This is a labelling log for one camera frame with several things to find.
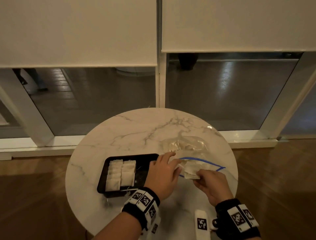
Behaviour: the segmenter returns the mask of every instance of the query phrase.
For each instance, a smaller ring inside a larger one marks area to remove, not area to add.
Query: dark pants
[[[31,78],[34,80],[34,82],[37,84],[39,89],[46,88],[45,83],[40,78],[40,76],[37,74],[37,71],[35,68],[23,68],[28,75],[31,76]],[[27,84],[26,80],[21,76],[21,69],[20,68],[12,68],[13,72],[15,73],[16,77],[19,79],[19,81],[24,85]]]

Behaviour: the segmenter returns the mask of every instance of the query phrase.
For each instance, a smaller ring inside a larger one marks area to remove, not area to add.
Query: wrist strap
[[[216,205],[216,234],[223,240],[244,240],[260,237],[258,222],[252,216],[245,204],[238,199],[229,199]]]
[[[122,212],[135,217],[142,229],[148,231],[158,214],[159,204],[157,195],[151,189],[142,187],[125,202]]]

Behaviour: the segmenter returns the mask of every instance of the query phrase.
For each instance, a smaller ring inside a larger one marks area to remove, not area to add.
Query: white window shade
[[[156,66],[156,1],[5,1],[0,36],[0,67]]]
[[[168,0],[163,52],[315,51],[316,1]]]

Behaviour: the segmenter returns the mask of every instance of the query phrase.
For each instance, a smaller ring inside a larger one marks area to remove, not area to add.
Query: round marble table
[[[238,170],[235,156],[222,135],[207,122],[191,114],[166,108],[144,108],[116,115],[89,132],[74,150],[66,172],[66,194],[79,222],[96,235],[117,214],[128,197],[107,199],[97,192],[106,158],[120,155],[163,154],[160,142],[179,136],[198,136],[209,145],[213,162],[236,194]],[[195,239],[194,211],[209,218],[216,212],[192,180],[179,177],[173,194],[160,207],[161,223],[155,239]]]

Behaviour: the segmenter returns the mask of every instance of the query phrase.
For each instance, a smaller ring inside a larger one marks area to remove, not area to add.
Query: forearm
[[[94,240],[137,240],[141,232],[139,221],[132,215],[121,212],[94,237]]]

